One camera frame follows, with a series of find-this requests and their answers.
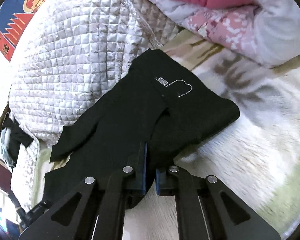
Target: triangular cutout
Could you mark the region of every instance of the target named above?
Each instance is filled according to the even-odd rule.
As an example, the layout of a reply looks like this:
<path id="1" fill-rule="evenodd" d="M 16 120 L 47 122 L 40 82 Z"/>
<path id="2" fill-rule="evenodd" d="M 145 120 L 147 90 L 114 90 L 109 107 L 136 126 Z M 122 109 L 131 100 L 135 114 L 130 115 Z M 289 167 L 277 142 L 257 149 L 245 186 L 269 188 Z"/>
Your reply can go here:
<path id="1" fill-rule="evenodd" d="M 69 226 L 81 197 L 80 193 L 76 193 L 63 207 L 51 216 L 51 220 L 65 227 Z"/>
<path id="2" fill-rule="evenodd" d="M 221 198 L 228 211 L 229 217 L 235 225 L 239 225 L 250 219 L 250 215 L 225 192 L 221 192 Z"/>

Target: black garment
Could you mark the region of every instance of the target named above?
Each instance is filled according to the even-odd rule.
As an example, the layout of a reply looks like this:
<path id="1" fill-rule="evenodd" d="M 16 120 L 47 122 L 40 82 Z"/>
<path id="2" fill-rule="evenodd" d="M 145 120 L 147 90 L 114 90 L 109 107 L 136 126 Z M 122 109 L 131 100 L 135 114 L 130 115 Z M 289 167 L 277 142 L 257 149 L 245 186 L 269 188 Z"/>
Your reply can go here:
<path id="1" fill-rule="evenodd" d="M 28 148 L 34 139 L 19 127 L 19 123 L 16 120 L 12 121 L 8 116 L 6 116 L 2 123 L 2 129 L 4 128 L 11 129 L 10 141 L 7 147 L 7 151 L 9 156 L 13 160 L 15 167 L 19 156 L 20 144 L 22 143 L 24 147 Z"/>
<path id="2" fill-rule="evenodd" d="M 65 167 L 45 175 L 43 198 L 54 203 L 88 176 L 107 179 L 138 153 L 141 142 L 149 145 L 149 189 L 156 168 L 238 117 L 235 103 L 207 89 L 161 50 L 148 50 L 73 126 L 63 127 L 50 161 L 72 155 Z"/>

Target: black pants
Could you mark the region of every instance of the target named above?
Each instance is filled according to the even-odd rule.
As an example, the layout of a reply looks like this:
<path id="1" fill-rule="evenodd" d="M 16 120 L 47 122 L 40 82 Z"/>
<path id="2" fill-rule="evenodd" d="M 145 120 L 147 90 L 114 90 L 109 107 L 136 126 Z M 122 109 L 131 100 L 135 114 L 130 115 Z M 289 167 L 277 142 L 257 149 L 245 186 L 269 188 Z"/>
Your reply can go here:
<path id="1" fill-rule="evenodd" d="M 149 189 L 156 168 L 238 117 L 235 103 L 207 89 L 161 50 L 148 50 L 74 125 L 63 128 L 50 161 L 72 155 L 65 167 L 45 175 L 44 199 L 54 203 L 88 176 L 107 180 L 138 153 L 141 142 L 148 143 Z"/>

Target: heart-shaped stitching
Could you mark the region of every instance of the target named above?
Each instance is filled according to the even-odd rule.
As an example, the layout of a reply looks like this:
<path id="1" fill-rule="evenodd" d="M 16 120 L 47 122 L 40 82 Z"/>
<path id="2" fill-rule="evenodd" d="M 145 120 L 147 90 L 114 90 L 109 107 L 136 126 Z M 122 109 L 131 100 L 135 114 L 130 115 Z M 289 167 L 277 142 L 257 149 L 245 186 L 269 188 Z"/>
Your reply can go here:
<path id="1" fill-rule="evenodd" d="M 191 90 L 192 90 L 192 86 L 191 86 L 190 84 L 186 83 L 183 79 L 175 80 L 175 81 L 173 81 L 173 82 L 170 83 L 170 84 L 168 84 L 168 81 L 166 81 L 164 78 L 157 78 L 157 81 L 158 81 L 159 83 L 161 83 L 162 85 L 164 85 L 165 87 L 169 87 L 169 86 L 171 86 L 172 84 L 174 84 L 174 83 L 176 83 L 176 82 L 178 82 L 178 81 L 182 81 L 185 85 L 190 86 L 190 90 L 189 90 L 188 92 L 186 92 L 186 93 L 184 93 L 184 94 L 178 96 L 178 98 L 185 96 L 186 94 L 190 93 Z"/>

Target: white quilted fabric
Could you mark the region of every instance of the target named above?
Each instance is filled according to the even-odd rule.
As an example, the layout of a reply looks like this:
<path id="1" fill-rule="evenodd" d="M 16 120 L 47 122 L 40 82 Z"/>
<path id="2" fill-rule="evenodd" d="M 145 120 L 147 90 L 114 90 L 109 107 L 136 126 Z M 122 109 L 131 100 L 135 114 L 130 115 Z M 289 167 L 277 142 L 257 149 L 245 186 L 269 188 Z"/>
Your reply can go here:
<path id="1" fill-rule="evenodd" d="M 11 61 L 18 67 L 11 111 L 53 145 L 63 125 L 72 125 L 124 77 L 134 58 L 177 32 L 147 0 L 47 0 Z"/>

